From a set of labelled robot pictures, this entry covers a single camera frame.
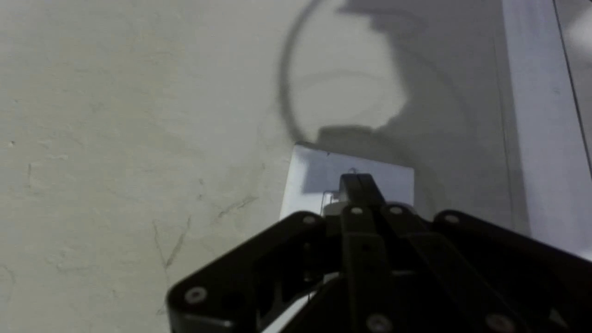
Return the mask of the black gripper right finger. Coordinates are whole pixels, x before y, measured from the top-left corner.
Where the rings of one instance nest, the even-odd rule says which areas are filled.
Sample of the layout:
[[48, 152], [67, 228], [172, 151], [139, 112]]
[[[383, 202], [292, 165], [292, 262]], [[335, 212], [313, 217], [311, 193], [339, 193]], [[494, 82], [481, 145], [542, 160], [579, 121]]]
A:
[[389, 333], [592, 333], [592, 265], [461, 212], [424, 221], [370, 176], [341, 213], [352, 317]]

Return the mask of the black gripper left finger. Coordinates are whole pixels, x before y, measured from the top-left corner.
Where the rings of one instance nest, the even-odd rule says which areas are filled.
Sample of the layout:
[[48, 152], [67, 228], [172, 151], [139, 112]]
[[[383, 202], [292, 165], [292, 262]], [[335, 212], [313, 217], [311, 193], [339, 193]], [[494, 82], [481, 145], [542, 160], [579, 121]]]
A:
[[261, 333], [339, 267], [337, 219], [292, 213], [167, 295], [170, 333]]

